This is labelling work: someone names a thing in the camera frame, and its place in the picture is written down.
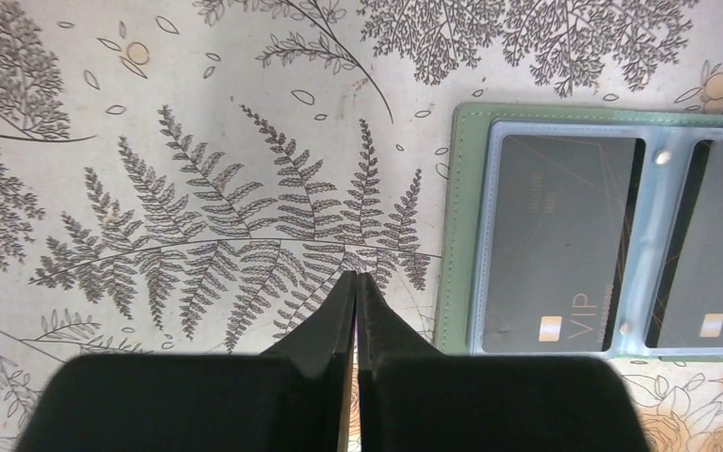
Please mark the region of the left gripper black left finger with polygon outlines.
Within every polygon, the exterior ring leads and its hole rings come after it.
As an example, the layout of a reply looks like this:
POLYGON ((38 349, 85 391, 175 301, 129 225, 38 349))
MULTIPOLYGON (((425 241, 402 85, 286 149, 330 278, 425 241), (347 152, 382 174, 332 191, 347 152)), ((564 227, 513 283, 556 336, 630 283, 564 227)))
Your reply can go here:
POLYGON ((321 306, 262 352, 288 363, 293 382, 276 409, 273 451, 346 451, 357 273, 342 273, 321 306))

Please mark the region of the dark grey credit card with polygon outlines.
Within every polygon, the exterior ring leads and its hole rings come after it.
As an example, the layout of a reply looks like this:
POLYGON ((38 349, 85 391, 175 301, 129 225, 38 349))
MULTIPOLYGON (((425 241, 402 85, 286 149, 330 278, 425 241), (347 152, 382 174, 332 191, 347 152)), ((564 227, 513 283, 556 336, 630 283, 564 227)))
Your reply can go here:
POLYGON ((723 347, 723 140, 693 149, 647 347, 723 347))
POLYGON ((484 352, 610 347, 644 155, 638 137, 504 138, 484 352))

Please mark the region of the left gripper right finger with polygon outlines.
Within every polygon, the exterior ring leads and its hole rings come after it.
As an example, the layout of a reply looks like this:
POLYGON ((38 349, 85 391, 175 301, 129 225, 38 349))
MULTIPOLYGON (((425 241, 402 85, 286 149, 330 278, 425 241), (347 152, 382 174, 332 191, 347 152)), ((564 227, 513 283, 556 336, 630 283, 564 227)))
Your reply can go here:
POLYGON ((369 273, 357 276, 356 317, 361 448, 394 451, 398 437, 416 431, 412 417, 423 406, 416 365, 442 353, 389 306, 369 273))

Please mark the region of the grey-green card holder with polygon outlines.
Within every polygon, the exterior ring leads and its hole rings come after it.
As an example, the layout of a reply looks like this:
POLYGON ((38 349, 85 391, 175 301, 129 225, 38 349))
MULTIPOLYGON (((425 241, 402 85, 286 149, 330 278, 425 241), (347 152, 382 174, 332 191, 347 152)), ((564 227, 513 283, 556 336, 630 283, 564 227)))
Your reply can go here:
POLYGON ((460 105, 434 342, 723 360, 723 115, 460 105))

